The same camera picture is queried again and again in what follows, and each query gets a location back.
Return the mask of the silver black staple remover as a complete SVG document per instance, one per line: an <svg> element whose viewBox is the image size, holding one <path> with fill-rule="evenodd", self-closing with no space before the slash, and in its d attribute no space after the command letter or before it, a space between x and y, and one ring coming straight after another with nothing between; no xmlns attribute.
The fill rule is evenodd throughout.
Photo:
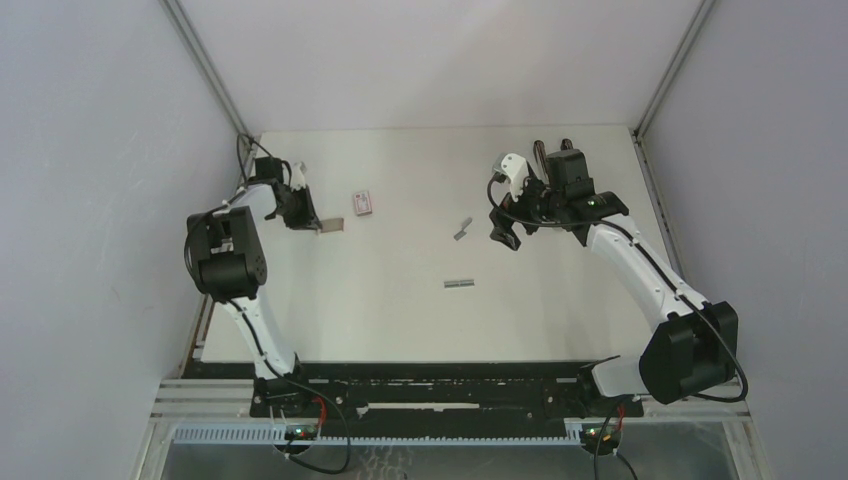
<svg viewBox="0 0 848 480"><path fill-rule="evenodd" d="M537 165L540 168L540 178L546 184L549 183L549 170L546 160L546 148L542 140L533 142L533 154Z"/></svg>

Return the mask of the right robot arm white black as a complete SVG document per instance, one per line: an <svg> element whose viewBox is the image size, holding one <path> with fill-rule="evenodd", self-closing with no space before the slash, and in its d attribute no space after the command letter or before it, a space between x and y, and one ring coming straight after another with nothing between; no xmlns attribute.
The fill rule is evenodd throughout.
<svg viewBox="0 0 848 480"><path fill-rule="evenodd" d="M736 403L750 383L737 358L738 314L727 302L712 302L683 280L643 238L628 207L613 192L597 192L584 153L554 152L542 175L517 153L502 155L487 185L492 193L492 240L516 251L520 224L527 234L559 229L608 262L642 311L651 337L641 354L617 356L591 366L578 388L579 406L605 415L618 398L648 395L662 404L687 397Z"/></svg>

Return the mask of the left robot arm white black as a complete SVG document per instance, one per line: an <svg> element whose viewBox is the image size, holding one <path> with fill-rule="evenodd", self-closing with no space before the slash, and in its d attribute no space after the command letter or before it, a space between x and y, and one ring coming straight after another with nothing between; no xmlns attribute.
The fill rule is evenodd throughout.
<svg viewBox="0 0 848 480"><path fill-rule="evenodd" d="M296 374L299 358L271 310L269 267L257 225L279 219L295 231L319 231L306 166L266 156L254 162L247 184L218 207L186 219L183 254L196 288L220 304L244 338L255 377Z"/></svg>

